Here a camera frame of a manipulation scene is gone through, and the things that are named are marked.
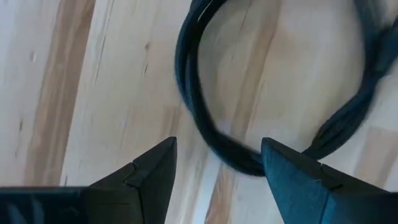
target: wooden surface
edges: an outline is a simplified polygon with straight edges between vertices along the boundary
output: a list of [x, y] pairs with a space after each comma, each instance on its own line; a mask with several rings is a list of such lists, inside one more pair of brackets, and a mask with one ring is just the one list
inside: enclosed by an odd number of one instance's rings
[[[209, 151], [173, 62], [189, 0], [0, 1], [0, 184], [86, 185], [167, 136], [178, 162], [166, 223], [282, 223], [265, 178]], [[386, 21], [398, 13], [383, 1]], [[200, 75], [220, 129], [297, 150], [356, 91], [358, 22], [346, 0], [229, 0], [205, 31]], [[322, 162], [398, 190], [398, 68], [366, 122]]]

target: black cable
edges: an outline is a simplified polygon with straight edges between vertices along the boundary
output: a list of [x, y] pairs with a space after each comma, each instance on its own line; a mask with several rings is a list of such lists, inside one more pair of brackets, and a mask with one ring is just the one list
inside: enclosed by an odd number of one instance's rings
[[[175, 52], [178, 90], [191, 112], [200, 134], [229, 166], [244, 174], [265, 176], [258, 152], [217, 130], [206, 107], [198, 75], [198, 48], [203, 32], [226, 0], [194, 0], [182, 24]], [[321, 159], [342, 146], [360, 127], [374, 97], [376, 85], [398, 56], [398, 18], [380, 30], [381, 20], [374, 1], [354, 0], [361, 23], [365, 68], [357, 93], [318, 130], [310, 147], [303, 151]]]

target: wire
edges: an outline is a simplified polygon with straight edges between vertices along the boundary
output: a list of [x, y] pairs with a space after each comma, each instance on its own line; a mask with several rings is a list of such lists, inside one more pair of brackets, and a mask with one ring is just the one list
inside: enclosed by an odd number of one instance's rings
[[[217, 130], [203, 97], [198, 75], [198, 48], [203, 32], [226, 0], [194, 0], [182, 24], [175, 51], [178, 90], [195, 124], [210, 148], [227, 165], [247, 175], [265, 176], [261, 155]], [[365, 66], [358, 91], [318, 130], [310, 147], [303, 151], [322, 159], [342, 146], [360, 127], [384, 77], [398, 56], [398, 18], [381, 30], [374, 1], [354, 0], [361, 23]]]

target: wooden floor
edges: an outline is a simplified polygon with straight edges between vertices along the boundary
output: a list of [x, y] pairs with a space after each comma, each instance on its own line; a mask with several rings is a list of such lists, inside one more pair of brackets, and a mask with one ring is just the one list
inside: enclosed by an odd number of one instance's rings
[[[386, 22], [398, 2], [381, 1]], [[178, 139], [166, 223], [283, 223], [265, 178], [210, 152], [178, 95], [189, 0], [1, 0], [0, 185], [87, 185]], [[356, 91], [363, 50], [347, 0], [229, 0], [205, 31], [200, 75], [218, 126], [297, 150]], [[398, 190], [398, 67], [366, 122], [322, 162]]]

